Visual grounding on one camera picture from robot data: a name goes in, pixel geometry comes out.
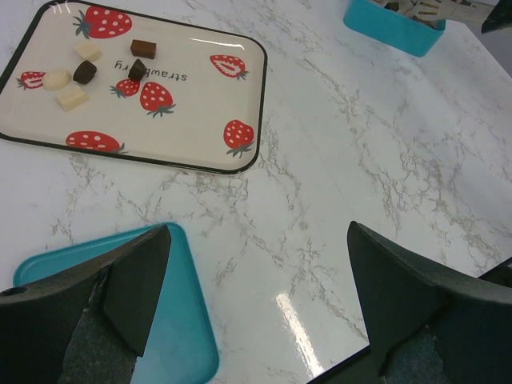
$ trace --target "marble countertop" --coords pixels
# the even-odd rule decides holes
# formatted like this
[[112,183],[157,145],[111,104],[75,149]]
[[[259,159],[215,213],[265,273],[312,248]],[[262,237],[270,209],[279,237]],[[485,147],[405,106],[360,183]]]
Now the marble countertop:
[[[0,2],[2,66],[43,3]],[[510,256],[512,79],[466,26],[418,59],[344,27],[347,0],[103,3],[259,40],[259,159],[219,176],[1,141],[0,290],[32,254],[172,220],[214,382],[305,383],[367,344],[350,221],[473,276]]]

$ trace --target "cream colored block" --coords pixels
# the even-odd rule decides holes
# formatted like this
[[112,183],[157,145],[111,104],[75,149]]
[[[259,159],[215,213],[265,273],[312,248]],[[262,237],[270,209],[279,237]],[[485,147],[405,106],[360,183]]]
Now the cream colored block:
[[61,90],[71,81],[71,74],[67,70],[58,69],[47,72],[42,78],[45,90]]
[[57,94],[57,104],[66,112],[88,101],[89,95],[76,85],[68,86]]
[[89,60],[90,62],[98,60],[102,56],[102,52],[99,47],[89,40],[85,40],[84,42],[77,44],[74,47],[74,50],[77,51],[81,58]]

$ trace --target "strawberry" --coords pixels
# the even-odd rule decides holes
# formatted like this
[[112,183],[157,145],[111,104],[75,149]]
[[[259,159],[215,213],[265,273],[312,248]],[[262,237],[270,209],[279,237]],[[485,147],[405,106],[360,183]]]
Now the strawberry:
[[76,35],[83,34],[85,38],[115,38],[128,32],[133,24],[127,14],[100,6],[90,6],[86,14],[81,10],[79,13],[73,25],[78,27]]
[[23,72],[21,78],[17,78],[18,87],[24,90],[34,90],[42,86],[42,78],[45,72]]
[[210,61],[221,74],[228,78],[237,78],[237,80],[243,78],[245,80],[249,73],[246,71],[246,64],[243,60],[235,56],[216,54],[215,56],[210,56]]
[[119,145],[115,138],[101,132],[93,130],[80,130],[73,132],[66,139],[66,145],[74,148],[86,150],[100,150],[101,152],[111,152],[114,154],[126,154],[123,152],[125,145]]
[[254,130],[240,120],[231,120],[224,128],[224,142],[231,148],[226,154],[233,154],[233,157],[240,154],[242,158],[244,152],[252,149],[250,146],[254,142]]
[[118,98],[128,98],[137,94],[138,89],[141,86],[141,82],[136,82],[130,78],[125,78],[116,84],[111,86],[110,91],[112,94],[116,94]]
[[147,82],[142,88],[141,106],[149,111],[147,114],[153,114],[153,118],[157,114],[172,114],[175,106],[173,102],[170,92],[156,82]]

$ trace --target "strawberry tray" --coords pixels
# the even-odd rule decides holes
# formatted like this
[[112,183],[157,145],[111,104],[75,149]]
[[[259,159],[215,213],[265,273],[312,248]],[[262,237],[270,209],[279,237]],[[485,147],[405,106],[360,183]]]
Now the strawberry tray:
[[[157,44],[154,59],[139,58],[140,82],[128,79],[138,59],[133,40]],[[64,111],[45,74],[73,76],[83,42],[102,56],[92,81],[78,84],[88,101]],[[0,137],[233,174],[258,156],[265,79],[266,52],[251,38],[79,0],[52,2],[0,77]]]

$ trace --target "round beige piece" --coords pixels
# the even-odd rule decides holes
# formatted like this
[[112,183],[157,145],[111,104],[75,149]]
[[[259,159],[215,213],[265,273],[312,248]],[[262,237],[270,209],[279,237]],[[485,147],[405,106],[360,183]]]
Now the round beige piece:
[[42,78],[45,90],[61,90],[71,81],[71,74],[67,70],[58,69],[47,72]]

